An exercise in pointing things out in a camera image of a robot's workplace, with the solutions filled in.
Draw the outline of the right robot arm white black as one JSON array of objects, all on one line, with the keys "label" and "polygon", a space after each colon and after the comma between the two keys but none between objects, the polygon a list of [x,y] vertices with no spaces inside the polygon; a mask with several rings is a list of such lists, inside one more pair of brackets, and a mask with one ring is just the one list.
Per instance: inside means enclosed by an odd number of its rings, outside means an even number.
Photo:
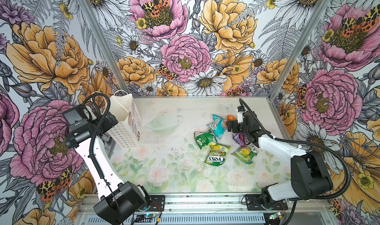
[{"label": "right robot arm white black", "polygon": [[260,126],[255,114],[238,107],[237,119],[227,122],[227,129],[242,133],[254,149],[278,157],[291,171],[291,179],[262,189],[260,205],[268,209],[286,199],[309,200],[332,190],[333,183],[321,154],[296,148],[280,141]]}]

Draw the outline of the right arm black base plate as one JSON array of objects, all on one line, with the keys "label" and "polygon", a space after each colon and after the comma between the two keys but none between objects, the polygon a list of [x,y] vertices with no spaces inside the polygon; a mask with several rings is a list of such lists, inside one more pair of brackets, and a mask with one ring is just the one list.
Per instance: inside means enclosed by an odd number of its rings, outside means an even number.
[{"label": "right arm black base plate", "polygon": [[266,195],[246,194],[241,200],[241,204],[245,205],[248,211],[264,211],[264,210],[288,210],[285,200],[274,201]]}]

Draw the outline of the green yellow Fox's candy packet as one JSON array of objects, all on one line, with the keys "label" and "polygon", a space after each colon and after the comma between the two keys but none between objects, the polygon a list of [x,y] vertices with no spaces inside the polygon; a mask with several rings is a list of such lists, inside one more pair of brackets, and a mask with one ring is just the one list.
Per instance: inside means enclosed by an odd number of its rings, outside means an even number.
[{"label": "green yellow Fox's candy packet", "polygon": [[230,146],[223,144],[216,144],[210,147],[210,153],[208,154],[205,163],[211,166],[219,167],[225,163],[225,157],[230,151]]}]

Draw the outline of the white paper bag with dots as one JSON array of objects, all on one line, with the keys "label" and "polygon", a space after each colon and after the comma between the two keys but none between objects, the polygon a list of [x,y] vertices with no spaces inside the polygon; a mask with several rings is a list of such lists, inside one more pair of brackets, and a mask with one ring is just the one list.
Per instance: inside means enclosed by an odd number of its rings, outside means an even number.
[{"label": "white paper bag with dots", "polygon": [[110,97],[109,112],[118,123],[107,133],[122,148],[138,147],[142,139],[142,119],[132,94],[118,90]]}]

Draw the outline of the green round-logo snack packet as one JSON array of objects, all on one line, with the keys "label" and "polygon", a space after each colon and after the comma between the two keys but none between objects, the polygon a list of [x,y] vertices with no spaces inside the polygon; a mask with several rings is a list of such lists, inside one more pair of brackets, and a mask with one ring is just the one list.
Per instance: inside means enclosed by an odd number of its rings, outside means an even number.
[{"label": "green round-logo snack packet", "polygon": [[194,139],[200,149],[206,146],[214,146],[218,143],[212,133],[194,132]]}]

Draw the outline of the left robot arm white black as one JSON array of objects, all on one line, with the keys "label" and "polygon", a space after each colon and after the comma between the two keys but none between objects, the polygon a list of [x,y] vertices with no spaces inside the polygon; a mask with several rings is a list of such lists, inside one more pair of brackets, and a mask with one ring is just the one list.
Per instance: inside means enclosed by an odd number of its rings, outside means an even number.
[{"label": "left robot arm white black", "polygon": [[115,171],[100,135],[118,124],[105,111],[93,120],[91,112],[78,105],[63,112],[68,123],[65,143],[83,158],[96,184],[99,202],[96,214],[112,225],[121,225],[138,210],[150,206],[150,196],[141,185],[124,182]]}]

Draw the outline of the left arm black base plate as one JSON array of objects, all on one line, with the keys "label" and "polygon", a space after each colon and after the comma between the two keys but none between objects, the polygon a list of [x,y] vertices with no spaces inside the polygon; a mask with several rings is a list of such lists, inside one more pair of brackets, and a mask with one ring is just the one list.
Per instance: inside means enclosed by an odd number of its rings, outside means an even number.
[{"label": "left arm black base plate", "polygon": [[146,204],[140,208],[141,212],[163,212],[165,207],[165,195],[149,195],[145,197]]}]

